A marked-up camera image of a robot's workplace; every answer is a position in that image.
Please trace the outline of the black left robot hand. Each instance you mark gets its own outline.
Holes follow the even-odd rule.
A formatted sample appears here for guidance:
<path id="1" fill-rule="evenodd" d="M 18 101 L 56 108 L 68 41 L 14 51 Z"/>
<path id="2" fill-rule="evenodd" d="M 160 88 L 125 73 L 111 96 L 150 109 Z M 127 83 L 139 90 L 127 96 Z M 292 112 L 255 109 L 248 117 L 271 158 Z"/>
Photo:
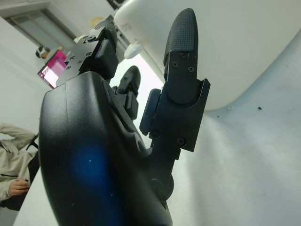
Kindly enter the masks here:
<path id="1" fill-rule="evenodd" d="M 210 83 L 197 78 L 198 25 L 193 9 L 175 18 L 163 65 L 140 126 L 139 69 L 110 86 L 117 32 L 100 22 L 73 47 L 41 105 L 39 161 L 61 226 L 170 226 L 167 200 L 181 150 L 194 151 Z"/>

